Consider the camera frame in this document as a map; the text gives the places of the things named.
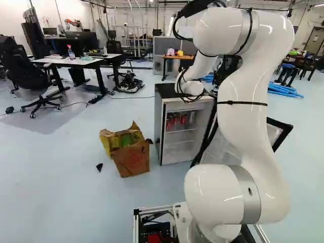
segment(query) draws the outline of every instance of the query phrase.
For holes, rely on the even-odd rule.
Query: keyboard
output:
[[[93,53],[93,52],[87,52],[87,55],[88,56],[93,56],[93,57],[107,57],[108,55],[106,55],[106,54],[103,54],[103,53]]]

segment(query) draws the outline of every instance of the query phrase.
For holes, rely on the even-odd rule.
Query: green object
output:
[[[134,144],[134,142],[133,142],[133,138],[132,138],[132,135],[129,134],[129,133],[123,134],[123,135],[120,137],[120,143],[121,143],[121,147],[122,147],[122,148]]]
[[[298,52],[297,52],[296,50],[291,50],[291,51],[289,52],[289,54],[290,54],[290,55],[295,55],[295,56],[297,56],[297,55],[298,55]]]
[[[80,60],[83,60],[83,61],[92,61],[93,58],[92,57],[81,57]]]

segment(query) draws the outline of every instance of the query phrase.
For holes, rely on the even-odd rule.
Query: spray bottle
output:
[[[73,52],[72,49],[71,49],[71,45],[67,45],[67,47],[68,47],[67,52],[68,52],[68,54],[69,54],[69,58],[70,58],[70,60],[75,59],[75,54],[74,54],[74,52]]]

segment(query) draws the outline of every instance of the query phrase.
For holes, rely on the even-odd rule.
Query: fridge shelf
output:
[[[200,111],[200,110],[203,110],[203,108],[175,109],[175,110],[168,110],[167,113],[186,112],[186,111]]]
[[[180,133],[180,132],[188,132],[188,131],[194,131],[197,130],[197,127],[194,128],[187,128],[187,129],[181,129],[181,130],[174,130],[174,131],[166,131],[166,133]]]
[[[177,148],[179,145],[184,144],[184,143],[192,143],[194,140],[186,140],[186,141],[180,141],[180,142],[175,142],[175,143],[166,143],[165,148]]]

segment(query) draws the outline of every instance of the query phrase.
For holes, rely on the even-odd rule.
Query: blue foam tube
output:
[[[294,89],[294,88],[286,87],[286,86],[282,86],[282,85],[276,85],[276,84],[273,84],[273,83],[269,83],[269,85],[270,85],[270,86],[275,86],[275,87],[280,87],[280,88],[283,88],[283,89],[286,89],[286,90],[297,91],[297,90]]]
[[[293,94],[284,94],[284,93],[281,93],[281,92],[276,92],[276,91],[271,91],[271,90],[268,90],[268,93],[271,93],[271,94],[276,94],[276,95],[283,95],[283,96],[288,96],[288,97],[297,97],[297,95],[293,95]]]
[[[279,91],[279,92],[282,92],[282,93],[285,93],[285,94],[289,93],[289,94],[293,94],[293,95],[296,95],[298,97],[304,98],[303,95],[298,94],[296,91],[285,89],[284,86],[269,85],[269,88],[273,89],[273,90],[276,90],[276,91]]]
[[[278,91],[278,92],[281,92],[281,93],[284,93],[284,94],[289,94],[288,90],[283,90],[283,89],[280,89],[280,88],[277,88],[277,87],[269,87],[269,89],[272,89],[272,90],[275,90],[275,91]]]

